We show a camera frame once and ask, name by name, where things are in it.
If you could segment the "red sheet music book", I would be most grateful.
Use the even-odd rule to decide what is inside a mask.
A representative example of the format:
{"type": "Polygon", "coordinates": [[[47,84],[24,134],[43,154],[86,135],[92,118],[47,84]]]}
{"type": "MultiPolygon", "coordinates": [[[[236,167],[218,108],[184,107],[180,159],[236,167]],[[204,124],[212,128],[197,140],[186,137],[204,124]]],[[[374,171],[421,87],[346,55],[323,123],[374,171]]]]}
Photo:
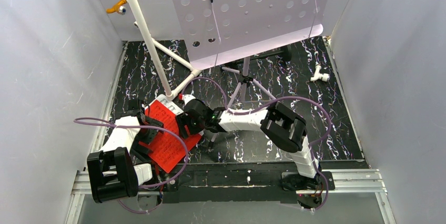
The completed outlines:
{"type": "MultiPolygon", "coordinates": [[[[173,101],[169,101],[164,94],[159,95],[146,109],[150,118],[164,124],[164,128],[180,135],[176,122],[176,115],[183,110],[173,101]]],[[[170,173],[175,166],[185,158],[185,150],[176,137],[169,133],[159,132],[150,141],[136,140],[136,149],[142,151],[144,158],[150,158],[164,172],[170,173]]]]}

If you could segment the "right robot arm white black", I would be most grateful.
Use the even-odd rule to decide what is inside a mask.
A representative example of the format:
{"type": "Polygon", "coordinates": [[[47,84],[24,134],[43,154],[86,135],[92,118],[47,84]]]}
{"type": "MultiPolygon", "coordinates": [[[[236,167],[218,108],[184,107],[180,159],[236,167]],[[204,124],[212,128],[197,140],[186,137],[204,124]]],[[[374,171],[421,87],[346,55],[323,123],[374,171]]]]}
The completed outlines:
{"type": "Polygon", "coordinates": [[[184,111],[175,120],[183,138],[203,130],[262,132],[277,148],[288,152],[297,167],[297,174],[282,182],[285,189],[317,189],[322,184],[319,163],[310,151],[306,121],[278,101],[259,110],[233,110],[211,109],[199,99],[185,99],[184,111]]]}

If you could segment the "lilac perforated music stand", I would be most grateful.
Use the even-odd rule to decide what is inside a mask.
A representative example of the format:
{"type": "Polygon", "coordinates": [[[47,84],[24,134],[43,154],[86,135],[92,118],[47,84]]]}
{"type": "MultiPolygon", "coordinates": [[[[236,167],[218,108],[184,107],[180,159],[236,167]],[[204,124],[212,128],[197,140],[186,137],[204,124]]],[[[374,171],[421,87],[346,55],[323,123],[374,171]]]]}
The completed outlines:
{"type": "Polygon", "coordinates": [[[328,0],[173,0],[188,59],[208,69],[320,36],[328,0]]]}

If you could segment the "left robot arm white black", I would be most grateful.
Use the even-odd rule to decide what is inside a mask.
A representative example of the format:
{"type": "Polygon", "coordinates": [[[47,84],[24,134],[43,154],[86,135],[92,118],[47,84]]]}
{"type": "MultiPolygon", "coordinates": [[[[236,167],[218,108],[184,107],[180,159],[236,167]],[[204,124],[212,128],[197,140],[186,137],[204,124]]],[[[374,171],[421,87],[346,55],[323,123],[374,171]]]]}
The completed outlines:
{"type": "Polygon", "coordinates": [[[135,197],[139,186],[152,179],[149,144],[161,132],[140,129],[140,125],[162,128],[161,121],[149,116],[150,109],[140,99],[128,102],[128,108],[116,115],[107,142],[87,157],[87,169],[93,199],[96,203],[135,197]]]}

